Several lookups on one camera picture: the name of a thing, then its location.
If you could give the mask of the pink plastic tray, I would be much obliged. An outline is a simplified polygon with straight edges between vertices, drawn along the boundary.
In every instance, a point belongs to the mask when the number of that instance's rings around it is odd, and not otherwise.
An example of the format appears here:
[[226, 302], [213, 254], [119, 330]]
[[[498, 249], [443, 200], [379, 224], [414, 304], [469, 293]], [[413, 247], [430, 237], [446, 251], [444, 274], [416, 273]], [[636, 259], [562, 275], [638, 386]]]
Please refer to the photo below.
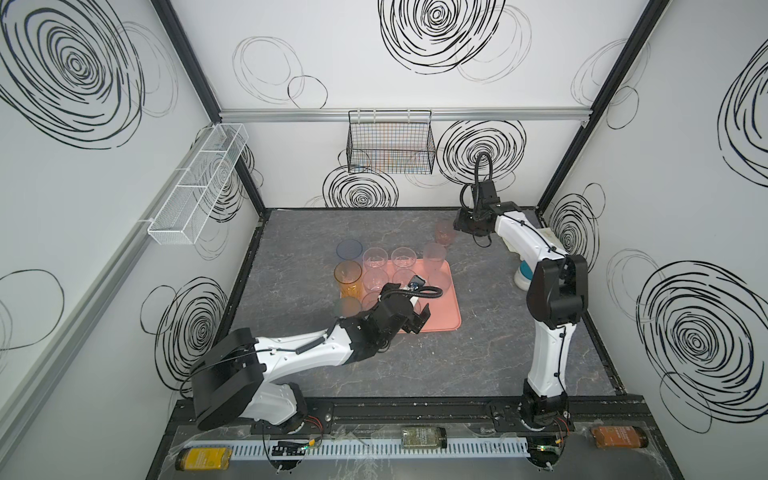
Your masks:
[[[415, 272], [415, 275], [420, 276], [426, 281], [426, 284], [428, 284], [428, 277], [430, 273], [427, 273], [423, 268], [422, 259], [417, 259], [415, 265], [411, 268]], [[388, 266], [386, 268], [386, 272], [389, 274], [389, 282], [391, 282], [391, 277], [395, 273], [396, 269], [394, 265], [392, 264], [391, 260], [389, 260]], [[452, 277], [452, 287], [451, 290], [448, 292], [447, 295], [442, 295], [438, 299], [419, 299], [417, 301], [417, 310], [419, 311], [424, 304], [430, 305], [430, 312], [431, 316], [423, 329], [421, 330], [422, 333], [429, 333], [429, 332], [447, 332], [447, 331], [455, 331], [457, 330], [462, 323], [461, 314], [459, 311], [459, 304], [457, 300], [457, 295], [455, 291], [455, 285], [452, 275], [452, 270], [450, 267], [450, 264], [445, 261], [442, 268], [439, 271], [446, 272], [451, 275]], [[369, 294], [364, 289], [364, 294], [361, 298], [361, 301], [363, 298]]]

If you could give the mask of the clear faceted glass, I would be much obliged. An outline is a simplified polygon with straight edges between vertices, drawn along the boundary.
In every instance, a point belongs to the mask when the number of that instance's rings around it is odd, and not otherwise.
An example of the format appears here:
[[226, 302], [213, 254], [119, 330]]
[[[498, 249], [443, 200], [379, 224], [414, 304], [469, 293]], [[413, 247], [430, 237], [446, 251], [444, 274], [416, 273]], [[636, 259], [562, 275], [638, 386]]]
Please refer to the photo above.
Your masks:
[[389, 253], [381, 247], [368, 248], [363, 253], [363, 268], [365, 272], [385, 271], [389, 263]]

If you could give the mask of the yellow plastic cup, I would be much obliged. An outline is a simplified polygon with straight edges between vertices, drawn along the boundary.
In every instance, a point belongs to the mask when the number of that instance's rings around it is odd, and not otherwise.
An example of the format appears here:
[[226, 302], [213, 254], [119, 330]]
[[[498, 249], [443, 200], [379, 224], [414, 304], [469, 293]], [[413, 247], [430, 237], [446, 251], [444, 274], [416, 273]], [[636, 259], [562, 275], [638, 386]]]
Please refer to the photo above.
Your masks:
[[363, 268], [354, 260], [344, 260], [336, 265], [333, 271], [341, 298], [360, 300], [364, 294], [362, 284]]

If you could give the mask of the clear cup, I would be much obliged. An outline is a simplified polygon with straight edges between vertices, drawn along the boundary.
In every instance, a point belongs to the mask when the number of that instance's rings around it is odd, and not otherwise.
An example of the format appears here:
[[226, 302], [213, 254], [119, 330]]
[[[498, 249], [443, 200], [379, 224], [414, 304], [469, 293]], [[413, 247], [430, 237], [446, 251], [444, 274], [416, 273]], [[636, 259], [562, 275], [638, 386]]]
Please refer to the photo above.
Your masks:
[[371, 310], [379, 301], [380, 294], [378, 292], [371, 292], [367, 294], [361, 301], [362, 310]]
[[423, 248], [422, 263], [427, 273], [439, 271], [445, 263], [447, 249], [436, 242], [428, 243]]
[[434, 271], [429, 274], [428, 284], [439, 288], [444, 295], [447, 295], [451, 290], [453, 281], [450, 274], [443, 271]]
[[389, 274], [383, 268], [368, 269], [362, 277], [363, 287], [368, 293], [381, 292], [389, 280]]

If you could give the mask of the blue plastic cup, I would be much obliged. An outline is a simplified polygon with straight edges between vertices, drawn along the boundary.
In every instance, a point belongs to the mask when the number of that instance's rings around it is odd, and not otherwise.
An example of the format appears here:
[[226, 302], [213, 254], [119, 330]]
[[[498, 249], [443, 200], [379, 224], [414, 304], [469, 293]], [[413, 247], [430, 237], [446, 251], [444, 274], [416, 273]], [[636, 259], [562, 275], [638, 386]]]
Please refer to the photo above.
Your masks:
[[340, 261], [352, 261], [362, 265], [363, 253], [363, 244], [357, 239], [348, 238], [336, 246], [336, 255]]

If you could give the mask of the teal plastic cup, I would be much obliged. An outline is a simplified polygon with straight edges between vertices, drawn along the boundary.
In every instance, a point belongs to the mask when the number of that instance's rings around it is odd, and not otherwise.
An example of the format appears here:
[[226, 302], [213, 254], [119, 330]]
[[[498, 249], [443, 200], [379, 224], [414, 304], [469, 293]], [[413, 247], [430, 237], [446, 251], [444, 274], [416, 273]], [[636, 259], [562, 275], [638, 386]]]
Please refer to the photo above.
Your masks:
[[361, 302], [354, 297], [343, 297], [338, 299], [333, 307], [333, 313], [336, 318], [354, 317], [362, 311]]

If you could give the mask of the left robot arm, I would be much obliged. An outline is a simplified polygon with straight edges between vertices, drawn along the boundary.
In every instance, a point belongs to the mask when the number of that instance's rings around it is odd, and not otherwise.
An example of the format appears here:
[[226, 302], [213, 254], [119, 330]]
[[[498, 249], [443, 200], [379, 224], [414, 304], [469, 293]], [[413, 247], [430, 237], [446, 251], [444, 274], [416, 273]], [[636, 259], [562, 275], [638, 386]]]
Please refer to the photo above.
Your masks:
[[418, 293], [388, 291], [374, 306], [337, 319], [326, 330], [284, 338], [256, 337], [237, 329], [191, 367], [196, 426], [213, 430], [238, 419], [263, 421], [282, 430], [299, 428], [308, 415], [290, 375], [361, 362], [386, 351], [399, 332], [418, 334], [431, 317]]

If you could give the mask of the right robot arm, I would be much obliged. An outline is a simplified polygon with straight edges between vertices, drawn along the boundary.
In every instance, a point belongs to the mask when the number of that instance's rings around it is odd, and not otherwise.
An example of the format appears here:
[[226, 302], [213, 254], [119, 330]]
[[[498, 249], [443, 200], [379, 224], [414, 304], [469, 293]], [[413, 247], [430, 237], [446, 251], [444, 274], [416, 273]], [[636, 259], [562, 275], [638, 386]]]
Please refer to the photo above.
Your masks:
[[496, 234], [532, 269], [526, 305], [535, 320], [532, 364], [519, 406], [523, 424], [540, 431], [568, 410], [565, 373], [573, 335], [588, 307], [588, 265], [545, 238], [512, 202], [503, 202], [491, 180], [469, 189], [454, 229], [474, 237]]

